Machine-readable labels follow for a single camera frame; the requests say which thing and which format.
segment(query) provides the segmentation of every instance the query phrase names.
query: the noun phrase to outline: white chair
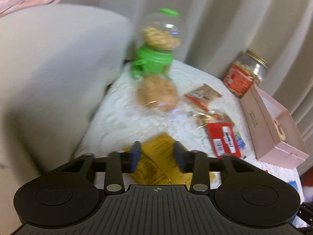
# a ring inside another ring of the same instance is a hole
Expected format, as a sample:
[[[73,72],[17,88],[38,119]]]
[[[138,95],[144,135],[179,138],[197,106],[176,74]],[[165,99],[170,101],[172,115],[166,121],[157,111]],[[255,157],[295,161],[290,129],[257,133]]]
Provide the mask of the white chair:
[[[70,160],[120,74],[129,20],[77,5],[0,18],[0,234],[20,225],[15,191]]]

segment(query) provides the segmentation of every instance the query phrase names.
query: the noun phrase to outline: green lid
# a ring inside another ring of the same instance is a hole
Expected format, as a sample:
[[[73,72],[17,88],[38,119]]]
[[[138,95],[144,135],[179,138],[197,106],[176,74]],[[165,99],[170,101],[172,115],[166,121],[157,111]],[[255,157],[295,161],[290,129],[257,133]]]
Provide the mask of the green lid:
[[[180,14],[177,11],[171,10],[171,9],[167,9],[167,8],[162,8],[160,9],[161,13],[164,13],[170,17],[179,17]]]
[[[171,52],[170,53],[157,52],[143,45],[137,51],[136,61],[140,64],[144,64],[148,62],[171,64],[173,62],[173,54]]]

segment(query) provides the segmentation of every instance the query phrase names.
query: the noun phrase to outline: green candy dispenser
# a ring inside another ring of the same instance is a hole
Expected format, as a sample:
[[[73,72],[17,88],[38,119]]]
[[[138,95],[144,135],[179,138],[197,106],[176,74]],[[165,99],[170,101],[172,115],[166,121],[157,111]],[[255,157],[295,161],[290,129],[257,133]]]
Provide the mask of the green candy dispenser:
[[[168,76],[173,50],[186,39],[186,30],[179,16],[177,11],[163,8],[143,19],[140,29],[145,44],[138,49],[130,69],[133,78],[153,74]]]

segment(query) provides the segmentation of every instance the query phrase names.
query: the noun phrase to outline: curtain fold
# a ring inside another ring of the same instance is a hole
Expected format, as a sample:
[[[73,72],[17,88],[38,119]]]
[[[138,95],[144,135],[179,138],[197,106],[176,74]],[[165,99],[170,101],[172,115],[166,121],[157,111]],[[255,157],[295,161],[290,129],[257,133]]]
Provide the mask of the curtain fold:
[[[174,57],[220,79],[241,51],[251,49],[269,64],[262,89],[291,112],[313,151],[313,0],[64,1],[116,11],[130,18],[135,30],[159,8],[177,10],[188,36]],[[137,32],[134,38],[139,40]],[[299,167],[300,173],[313,165],[310,160]]]

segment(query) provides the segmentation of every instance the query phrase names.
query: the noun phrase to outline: yellow snack bag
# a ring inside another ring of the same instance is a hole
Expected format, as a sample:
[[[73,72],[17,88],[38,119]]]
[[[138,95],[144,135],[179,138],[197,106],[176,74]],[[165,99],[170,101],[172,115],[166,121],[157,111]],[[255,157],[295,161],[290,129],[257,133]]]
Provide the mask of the yellow snack bag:
[[[144,142],[141,145],[142,154],[137,170],[131,176],[140,184],[185,184],[189,189],[192,173],[182,173],[176,165],[173,156],[174,143],[175,140],[167,133]],[[210,180],[214,179],[214,173],[210,172]]]

